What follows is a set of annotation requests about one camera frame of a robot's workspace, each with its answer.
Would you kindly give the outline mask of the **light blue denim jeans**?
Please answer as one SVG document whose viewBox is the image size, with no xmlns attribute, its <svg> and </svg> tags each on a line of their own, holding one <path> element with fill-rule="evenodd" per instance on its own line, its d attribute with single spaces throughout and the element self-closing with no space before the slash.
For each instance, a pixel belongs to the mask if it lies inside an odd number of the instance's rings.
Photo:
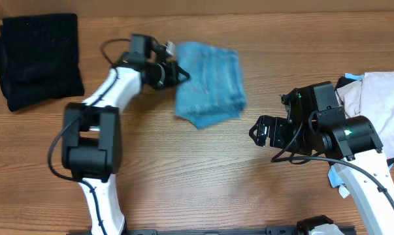
<svg viewBox="0 0 394 235">
<path fill-rule="evenodd" d="M 246 94 L 236 50 L 183 42 L 177 46 L 176 58 L 190 75 L 176 90 L 177 117 L 204 129 L 241 115 Z"/>
</svg>

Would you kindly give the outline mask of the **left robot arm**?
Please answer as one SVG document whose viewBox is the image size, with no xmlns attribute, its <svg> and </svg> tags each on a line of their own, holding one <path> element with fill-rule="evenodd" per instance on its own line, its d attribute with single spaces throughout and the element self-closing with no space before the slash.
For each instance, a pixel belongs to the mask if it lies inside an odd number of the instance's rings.
<svg viewBox="0 0 394 235">
<path fill-rule="evenodd" d="M 116 174 L 123 157 L 121 115 L 144 85 L 155 90 L 175 87 L 190 79 L 175 59 L 173 42 L 159 43 L 148 35 L 133 34 L 129 49 L 110 61 L 106 80 L 81 103 L 70 102 L 63 128 L 48 155 L 61 143 L 61 162 L 79 184 L 88 205 L 88 234 L 127 234 L 116 190 Z"/>
</svg>

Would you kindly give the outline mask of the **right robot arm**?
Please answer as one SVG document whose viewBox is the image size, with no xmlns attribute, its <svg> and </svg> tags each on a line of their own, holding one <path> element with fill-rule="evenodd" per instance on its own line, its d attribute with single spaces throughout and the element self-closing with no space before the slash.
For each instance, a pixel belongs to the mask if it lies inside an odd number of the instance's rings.
<svg viewBox="0 0 394 235">
<path fill-rule="evenodd" d="M 365 116 L 346 117 L 331 82 L 281 96 L 287 117 L 259 116 L 249 130 L 257 146 L 279 152 L 274 163 L 324 161 L 352 196 L 369 234 L 394 234 L 394 183 L 383 144 Z"/>
</svg>

